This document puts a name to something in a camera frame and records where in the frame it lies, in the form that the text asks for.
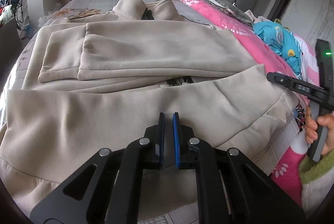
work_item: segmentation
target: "metal screw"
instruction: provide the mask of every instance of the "metal screw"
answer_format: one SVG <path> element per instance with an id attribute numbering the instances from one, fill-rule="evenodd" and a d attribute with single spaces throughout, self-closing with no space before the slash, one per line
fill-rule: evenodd
<path id="1" fill-rule="evenodd" d="M 150 143 L 150 140 L 148 138 L 144 137 L 144 138 L 139 139 L 139 143 L 141 145 L 147 145 L 148 143 Z"/>
<path id="2" fill-rule="evenodd" d="M 193 137 L 191 139 L 189 139 L 189 143 L 192 145 L 197 145 L 199 143 L 199 139 L 196 137 Z"/>
<path id="3" fill-rule="evenodd" d="M 99 151 L 99 155 L 100 155 L 100 156 L 107 156 L 109 153 L 110 153 L 110 150 L 107 149 L 107 148 L 102 148 L 102 149 L 100 149 L 100 151 Z"/>
<path id="4" fill-rule="evenodd" d="M 237 156 L 239 155 L 239 150 L 237 148 L 230 148 L 228 150 L 228 153 L 231 155 L 231 156 Z"/>

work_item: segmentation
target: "person's arm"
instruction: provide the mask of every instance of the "person's arm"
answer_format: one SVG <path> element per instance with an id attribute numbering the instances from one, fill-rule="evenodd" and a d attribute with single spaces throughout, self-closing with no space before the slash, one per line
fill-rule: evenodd
<path id="1" fill-rule="evenodd" d="M 318 117 L 318 124 L 328 128 L 328 135 L 319 163 L 306 155 L 299 165 L 299 176 L 303 185 L 302 205 L 309 217 L 321 204 L 334 184 L 334 117 L 331 114 Z M 306 141 L 317 140 L 318 124 L 311 118 L 311 109 L 306 109 Z"/>

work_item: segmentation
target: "turquoise garment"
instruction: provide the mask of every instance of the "turquoise garment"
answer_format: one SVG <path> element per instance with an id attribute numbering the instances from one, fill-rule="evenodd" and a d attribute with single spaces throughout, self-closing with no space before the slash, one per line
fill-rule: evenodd
<path id="1" fill-rule="evenodd" d="M 253 30 L 265 44 L 288 63 L 297 77 L 301 78 L 301 51 L 293 34 L 274 22 L 256 23 Z"/>

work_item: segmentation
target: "white door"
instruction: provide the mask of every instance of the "white door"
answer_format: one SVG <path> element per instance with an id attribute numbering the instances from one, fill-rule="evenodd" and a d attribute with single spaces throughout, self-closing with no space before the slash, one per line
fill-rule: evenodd
<path id="1" fill-rule="evenodd" d="M 291 0 L 282 23 L 313 47 L 319 38 L 334 49 L 334 0 Z"/>

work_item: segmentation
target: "human hand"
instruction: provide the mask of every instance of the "human hand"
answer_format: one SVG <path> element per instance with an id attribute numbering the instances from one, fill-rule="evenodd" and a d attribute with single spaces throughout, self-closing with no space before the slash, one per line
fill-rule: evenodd
<path id="1" fill-rule="evenodd" d="M 327 139 L 324 148 L 321 152 L 321 155 L 324 156 L 328 154 L 332 149 L 334 149 L 334 117 L 332 116 L 332 114 L 327 114 L 324 116 L 319 116 L 317 121 L 319 125 L 328 128 Z M 311 117 L 310 106 L 307 106 L 306 125 L 305 125 L 305 131 L 306 131 L 305 139 L 307 143 L 312 144 L 314 140 L 318 139 L 318 134 L 317 134 L 318 124 Z"/>

